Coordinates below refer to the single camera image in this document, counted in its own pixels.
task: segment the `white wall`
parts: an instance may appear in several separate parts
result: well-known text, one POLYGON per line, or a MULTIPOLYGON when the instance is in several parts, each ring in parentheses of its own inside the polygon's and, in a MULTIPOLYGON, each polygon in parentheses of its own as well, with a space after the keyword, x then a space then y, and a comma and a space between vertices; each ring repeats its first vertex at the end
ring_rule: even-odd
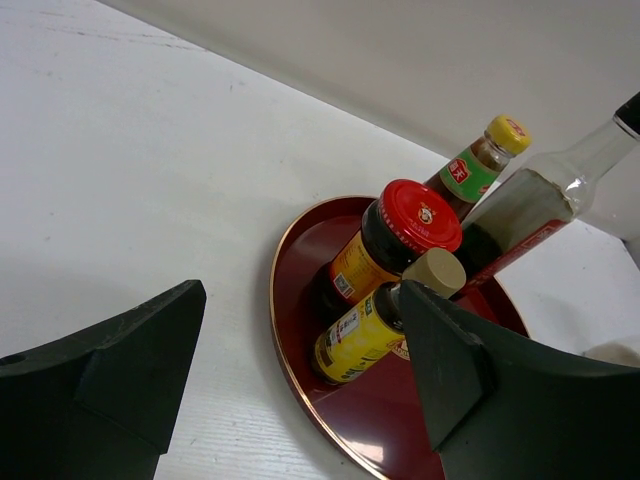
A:
MULTIPOLYGON (((640 88, 637 0, 104 0, 440 153, 496 113, 563 148, 640 88)), ((589 220, 640 236, 640 152, 589 220)))

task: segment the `white table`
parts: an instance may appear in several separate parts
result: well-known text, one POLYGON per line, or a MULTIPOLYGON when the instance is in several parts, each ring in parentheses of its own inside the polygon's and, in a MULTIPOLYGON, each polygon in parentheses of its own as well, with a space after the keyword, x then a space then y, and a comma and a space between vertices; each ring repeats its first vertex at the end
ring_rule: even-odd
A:
MULTIPOLYGON (((199 278, 207 310, 156 478, 366 478, 288 391, 269 267, 306 207, 444 159, 90 0, 0 0, 0 45, 0 357, 199 278)), ((583 223, 500 278, 541 342, 640 332, 640 272, 583 223)))

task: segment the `sauce jar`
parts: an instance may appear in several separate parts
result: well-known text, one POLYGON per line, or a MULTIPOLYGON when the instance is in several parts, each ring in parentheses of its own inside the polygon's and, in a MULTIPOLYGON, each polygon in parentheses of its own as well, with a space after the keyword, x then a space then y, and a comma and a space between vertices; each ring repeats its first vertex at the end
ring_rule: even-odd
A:
MULTIPOLYGON (((467 277, 450 252, 432 248, 404 271, 402 280, 417 281, 449 298, 467 277)), ((332 385, 345 384, 395 351, 404 342, 399 294, 400 283, 381 285, 320 335, 311 355, 316 375, 332 385)))
POLYGON ((462 230, 455 212, 435 191, 412 180, 394 180, 362 216, 361 228, 324 265, 313 282, 321 316, 333 321, 402 272, 427 250, 458 248, 462 230))

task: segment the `beige bottle cap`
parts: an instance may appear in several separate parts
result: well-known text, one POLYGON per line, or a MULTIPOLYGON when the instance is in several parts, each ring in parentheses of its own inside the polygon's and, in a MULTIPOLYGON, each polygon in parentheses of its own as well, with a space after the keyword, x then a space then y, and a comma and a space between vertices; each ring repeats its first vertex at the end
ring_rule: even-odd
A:
POLYGON ((432 248, 407 267, 402 280, 415 280, 449 298, 464 286, 467 275, 462 264, 450 252, 432 248))

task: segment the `red label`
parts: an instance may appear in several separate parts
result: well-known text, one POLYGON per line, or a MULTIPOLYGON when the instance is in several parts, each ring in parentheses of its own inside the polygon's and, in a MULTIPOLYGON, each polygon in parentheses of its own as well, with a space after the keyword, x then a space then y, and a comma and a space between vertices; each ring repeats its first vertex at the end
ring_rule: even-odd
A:
POLYGON ((464 288, 460 290, 460 293, 465 294, 468 290, 479 287, 504 267, 520 258, 522 255, 527 253, 543 240, 549 238, 566 224, 567 222, 563 222, 562 220, 550 220, 549 222, 545 223, 542 227, 526 237, 507 253, 494 260, 492 263, 476 273, 471 279, 469 279, 464 288))
POLYGON ((507 118, 507 123, 509 125, 511 125, 513 127, 513 129, 518 132, 518 135, 520 135, 521 137, 526 137, 527 134, 524 133, 524 130, 522 130, 522 128, 520 127, 520 125, 518 125, 516 122, 514 122, 513 120, 511 120, 510 118, 507 118))
POLYGON ((467 167, 467 162, 465 162, 461 158, 456 158, 455 160, 450 162, 447 168, 449 169, 449 172, 451 172, 453 180, 458 185, 469 178, 469 168, 467 167))

